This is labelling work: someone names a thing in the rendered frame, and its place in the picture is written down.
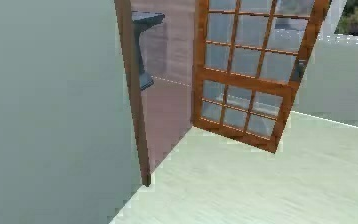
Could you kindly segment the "brown wooden glass-paned door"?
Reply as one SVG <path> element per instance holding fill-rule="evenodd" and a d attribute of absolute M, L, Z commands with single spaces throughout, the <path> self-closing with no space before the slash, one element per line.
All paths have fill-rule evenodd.
<path fill-rule="evenodd" d="M 274 153 L 331 0 L 196 0 L 192 123 Z"/>

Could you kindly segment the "window with green view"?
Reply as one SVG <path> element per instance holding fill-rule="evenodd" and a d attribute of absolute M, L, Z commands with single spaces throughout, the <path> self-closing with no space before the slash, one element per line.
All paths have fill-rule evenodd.
<path fill-rule="evenodd" d="M 358 0 L 346 0 L 335 33 L 358 36 Z"/>

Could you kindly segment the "dark grey pedestal table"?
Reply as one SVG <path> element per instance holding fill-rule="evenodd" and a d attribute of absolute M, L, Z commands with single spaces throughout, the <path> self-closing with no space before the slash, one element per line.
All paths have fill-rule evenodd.
<path fill-rule="evenodd" d="M 163 22 L 163 13 L 133 11 L 132 21 L 134 25 L 135 47 L 139 63 L 140 90 L 143 91 L 154 84 L 151 75 L 145 70 L 140 47 L 140 36 L 143 32 Z"/>

